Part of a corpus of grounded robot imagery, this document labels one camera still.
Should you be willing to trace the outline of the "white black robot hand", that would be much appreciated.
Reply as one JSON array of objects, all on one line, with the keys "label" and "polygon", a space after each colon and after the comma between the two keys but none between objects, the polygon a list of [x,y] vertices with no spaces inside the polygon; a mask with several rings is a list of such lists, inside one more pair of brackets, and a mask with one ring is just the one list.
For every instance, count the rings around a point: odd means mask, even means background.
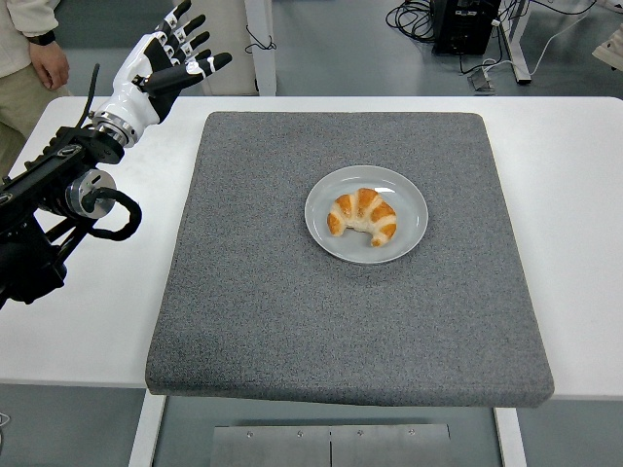
[{"label": "white black robot hand", "polygon": [[139,39],[113,80],[112,95],[94,112],[94,125],[126,129],[134,137],[161,123],[182,90],[232,61],[228,53],[199,50],[210,34],[194,33],[205,22],[205,15],[183,20],[191,7],[190,1],[181,2]]}]

